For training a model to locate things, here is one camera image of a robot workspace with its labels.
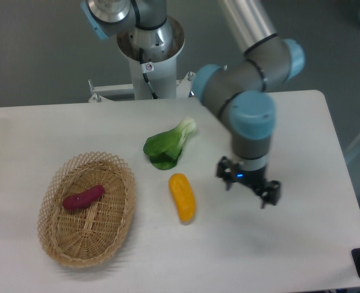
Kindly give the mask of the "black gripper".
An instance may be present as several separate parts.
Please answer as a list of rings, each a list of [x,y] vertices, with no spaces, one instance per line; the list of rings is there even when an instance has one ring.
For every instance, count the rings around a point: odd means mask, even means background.
[[[265,165],[257,170],[245,170],[239,163],[233,164],[232,160],[223,156],[217,164],[216,177],[223,180],[226,190],[234,183],[250,188],[261,199],[261,209],[264,209],[267,205],[276,206],[281,198],[281,182],[267,181],[266,169]]]

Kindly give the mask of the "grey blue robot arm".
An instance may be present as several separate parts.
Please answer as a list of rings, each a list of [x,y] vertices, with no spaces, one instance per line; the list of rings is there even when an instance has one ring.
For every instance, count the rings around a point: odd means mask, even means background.
[[[206,65],[178,84],[176,58],[185,37],[165,1],[81,2],[98,38],[116,36],[129,62],[134,98],[197,97],[231,133],[233,157],[220,159],[216,175],[227,186],[250,188],[263,205],[276,205],[281,184],[265,177],[276,121],[267,91],[303,69],[304,52],[296,41],[278,36],[260,1],[222,1],[220,6],[244,61],[232,69]]]

